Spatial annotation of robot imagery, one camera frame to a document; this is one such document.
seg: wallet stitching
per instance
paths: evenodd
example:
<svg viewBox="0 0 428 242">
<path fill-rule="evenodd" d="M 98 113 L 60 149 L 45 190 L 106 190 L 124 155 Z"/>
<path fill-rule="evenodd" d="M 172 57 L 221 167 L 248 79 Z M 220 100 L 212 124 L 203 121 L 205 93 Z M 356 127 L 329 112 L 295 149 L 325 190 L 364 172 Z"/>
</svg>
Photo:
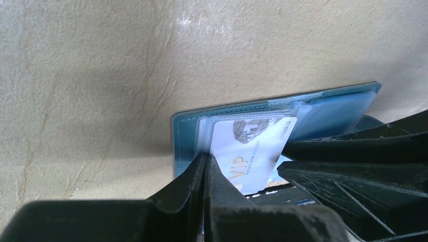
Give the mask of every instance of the wallet stitching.
<svg viewBox="0 0 428 242">
<path fill-rule="evenodd" d="M 353 90 L 349 90 L 349 91 L 345 91 L 345 92 L 338 92 L 338 93 L 332 93 L 332 94 L 328 94 L 328 95 L 326 95 L 326 96 L 322 96 L 321 95 L 321 97 L 330 97 L 330 96 L 333 96 L 333 95 L 335 95 L 335 96 L 337 96 L 337 95 L 340 95 L 340 94 L 345 94 L 345 93 L 351 93 L 351 92 L 358 92 L 358 91 L 364 91 L 364 90 L 376 90 L 376 91 L 379 91 L 379 89 L 377 88 L 377 87 L 366 87 L 366 88 L 358 88 L 358 89 L 353 89 Z M 279 103 L 275 103 L 274 105 L 279 105 L 279 104 L 283 104 L 283 103 L 285 103 L 285 102 L 290 102 L 290 101 L 300 101 L 300 100 L 302 100 L 302 99 L 304 99 L 304 98 L 296 98 L 295 100 L 293 100 L 293 98 L 292 97 L 290 97 L 290 99 L 289 100 L 284 100 L 284 101 L 282 101 L 282 102 L 279 102 Z M 251 108 L 245 108 L 245 109 L 239 109 L 239 110 L 231 110 L 231 111 L 226 111 L 226 112 L 219 112 L 219 113 L 213 113 L 213 114 L 209 114 L 209 115 L 218 115 L 218 114 L 225 114 L 225 113 L 231 113 L 231 112 L 238 112 L 238 111 L 245 111 L 245 110 L 252 110 L 252 109 L 258 109 L 258 108 L 263 108 L 263 107 L 269 107 L 269 104 L 268 105 L 264 105 L 264 106 L 260 106 L 260 107 L 251 107 Z M 180 123 L 181 122 L 186 122 L 186 121 L 189 121 L 189 120 L 192 120 L 192 119 L 196 119 L 196 118 L 201 118 L 201 117 L 206 117 L 206 116 L 209 116 L 209 115 L 202 115 L 202 116 L 198 116 L 198 117 L 191 117 L 191 118 L 186 118 L 186 119 L 183 119 L 183 120 L 180 120 L 180 121 L 178 121 L 177 122 L 177 140 L 178 140 L 178 172 L 179 173 L 181 173 L 181 147 L 180 147 Z"/>
</svg>

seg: beige leather surface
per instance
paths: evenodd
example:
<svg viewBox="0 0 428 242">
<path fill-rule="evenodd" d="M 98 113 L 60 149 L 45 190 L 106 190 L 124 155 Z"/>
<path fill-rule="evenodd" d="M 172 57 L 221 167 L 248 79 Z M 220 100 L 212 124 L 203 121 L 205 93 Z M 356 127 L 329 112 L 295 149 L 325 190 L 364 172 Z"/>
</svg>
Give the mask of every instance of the beige leather surface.
<svg viewBox="0 0 428 242">
<path fill-rule="evenodd" d="M 0 0 L 0 230 L 35 199 L 145 198 L 177 111 L 377 80 L 428 108 L 426 0 Z"/>
</svg>

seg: diamond graphic on card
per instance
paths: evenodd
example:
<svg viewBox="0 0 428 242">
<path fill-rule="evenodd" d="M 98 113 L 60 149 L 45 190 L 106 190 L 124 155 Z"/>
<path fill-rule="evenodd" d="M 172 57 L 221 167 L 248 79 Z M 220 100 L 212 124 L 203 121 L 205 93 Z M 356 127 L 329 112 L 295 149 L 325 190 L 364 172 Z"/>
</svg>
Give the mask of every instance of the diamond graphic on card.
<svg viewBox="0 0 428 242">
<path fill-rule="evenodd" d="M 253 119 L 249 122 L 236 120 L 233 122 L 233 135 L 235 140 L 247 144 L 255 137 L 263 133 L 269 125 L 276 124 L 280 118 Z"/>
</svg>

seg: card holder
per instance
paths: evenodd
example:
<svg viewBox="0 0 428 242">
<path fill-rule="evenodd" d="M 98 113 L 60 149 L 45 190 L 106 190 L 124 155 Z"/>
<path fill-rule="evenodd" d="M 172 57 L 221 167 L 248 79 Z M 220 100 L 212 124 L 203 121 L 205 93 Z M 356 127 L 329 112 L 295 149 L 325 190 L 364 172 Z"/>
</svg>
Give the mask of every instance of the card holder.
<svg viewBox="0 0 428 242">
<path fill-rule="evenodd" d="M 245 113 L 245 112 L 264 112 L 267 110 L 281 109 L 281 107 L 290 106 L 290 105 L 294 105 L 294 107 L 296 107 L 296 105 L 299 104 L 298 102 L 304 102 L 304 103 L 300 103 L 299 105 L 301 105 L 302 107 L 305 106 L 305 108 L 310 109 L 310 111 L 306 112 L 306 115 L 313 115 L 313 116 L 320 115 L 320 113 L 323 112 L 322 111 L 323 109 L 327 111 L 329 110 L 331 115 L 335 115 L 334 109 L 326 108 L 326 106 L 328 106 L 328 102 L 325 100 L 323 101 L 324 98 L 348 96 L 351 94 L 361 94 L 361 93 L 369 93 L 369 92 L 372 92 L 372 94 L 373 93 L 376 94 L 378 93 L 380 88 L 381 88 L 380 83 L 370 82 L 366 84 L 334 88 L 334 89 L 316 91 L 316 92 L 305 93 L 305 94 L 297 94 L 297 95 L 286 96 L 286 97 L 271 98 L 271 99 L 257 100 L 257 101 L 250 101 L 250 102 L 241 102 L 241 103 L 228 104 L 228 105 L 219 105 L 214 107 L 201 108 L 201 109 L 177 113 L 172 117 L 175 176 L 179 176 L 190 165 L 194 157 L 197 132 L 198 132 L 198 121 L 200 121 L 201 118 L 215 116 L 215 115 L 227 115 L 227 114 L 237 114 L 237 113 Z M 355 119 L 361 118 L 361 116 L 357 117 L 357 115 L 359 115 L 359 113 L 357 112 L 354 113 L 353 115 L 356 117 Z M 307 125 L 310 125 L 310 122 L 302 125 L 303 127 L 305 127 Z M 297 132 L 296 128 L 297 127 L 294 128 L 291 134 L 292 136 L 294 135 L 294 132 Z"/>
</svg>

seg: blue wallet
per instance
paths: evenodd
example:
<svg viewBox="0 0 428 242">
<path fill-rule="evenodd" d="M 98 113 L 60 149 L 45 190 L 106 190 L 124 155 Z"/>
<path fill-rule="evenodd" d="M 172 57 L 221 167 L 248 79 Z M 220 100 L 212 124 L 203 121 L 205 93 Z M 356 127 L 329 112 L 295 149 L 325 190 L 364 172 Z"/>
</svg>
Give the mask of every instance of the blue wallet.
<svg viewBox="0 0 428 242">
<path fill-rule="evenodd" d="M 202 117 L 242 112 L 262 112 L 290 106 L 297 123 L 289 141 L 316 139 L 352 131 L 381 88 L 378 82 L 311 93 L 240 102 L 179 112 L 172 117 L 174 175 L 190 165 L 195 154 L 198 121 Z"/>
</svg>

